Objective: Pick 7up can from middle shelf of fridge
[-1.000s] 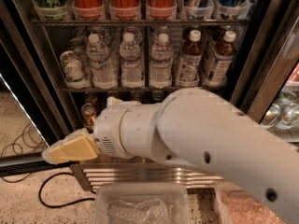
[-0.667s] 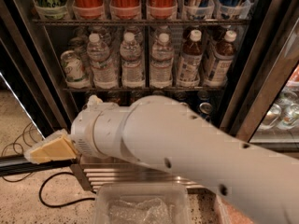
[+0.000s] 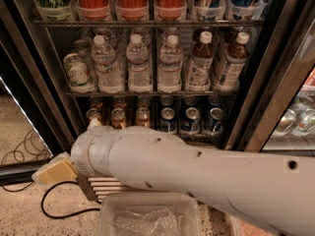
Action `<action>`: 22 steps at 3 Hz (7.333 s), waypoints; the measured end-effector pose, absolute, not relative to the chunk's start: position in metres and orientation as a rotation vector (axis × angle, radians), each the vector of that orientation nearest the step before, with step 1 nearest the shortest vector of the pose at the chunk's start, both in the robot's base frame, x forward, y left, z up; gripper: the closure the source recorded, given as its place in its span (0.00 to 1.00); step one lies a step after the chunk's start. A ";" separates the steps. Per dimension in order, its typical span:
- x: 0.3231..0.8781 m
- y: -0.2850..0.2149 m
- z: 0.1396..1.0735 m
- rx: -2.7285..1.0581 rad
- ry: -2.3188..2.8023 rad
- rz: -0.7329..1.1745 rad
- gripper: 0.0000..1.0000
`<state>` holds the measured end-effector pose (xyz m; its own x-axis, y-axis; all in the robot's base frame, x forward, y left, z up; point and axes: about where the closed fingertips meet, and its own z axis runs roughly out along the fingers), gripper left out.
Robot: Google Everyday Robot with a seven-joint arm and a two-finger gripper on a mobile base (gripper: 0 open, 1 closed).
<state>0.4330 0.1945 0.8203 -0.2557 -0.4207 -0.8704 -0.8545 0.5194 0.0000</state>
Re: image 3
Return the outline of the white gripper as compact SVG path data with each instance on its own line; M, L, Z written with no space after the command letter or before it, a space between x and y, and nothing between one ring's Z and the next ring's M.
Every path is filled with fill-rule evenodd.
M101 126L98 119L92 119L88 128ZM46 185L62 181L75 180L78 174L89 176L89 168L83 162L76 162L73 165L70 155L63 152L52 158L48 163L42 165L31 178L36 184Z

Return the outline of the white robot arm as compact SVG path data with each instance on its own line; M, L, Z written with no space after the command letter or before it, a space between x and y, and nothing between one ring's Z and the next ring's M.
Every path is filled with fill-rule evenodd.
M315 236L315 158L189 146L146 127L87 129L32 176L40 184L112 176L168 191L286 236Z

